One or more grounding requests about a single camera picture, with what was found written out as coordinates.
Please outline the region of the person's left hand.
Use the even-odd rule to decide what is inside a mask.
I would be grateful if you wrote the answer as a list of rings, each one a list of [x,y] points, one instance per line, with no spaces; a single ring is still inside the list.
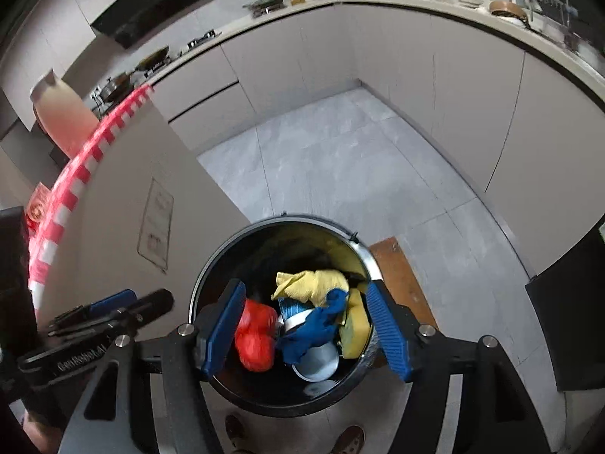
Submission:
[[[57,454],[62,442],[62,431],[35,420],[28,412],[23,415],[23,431],[41,454]]]

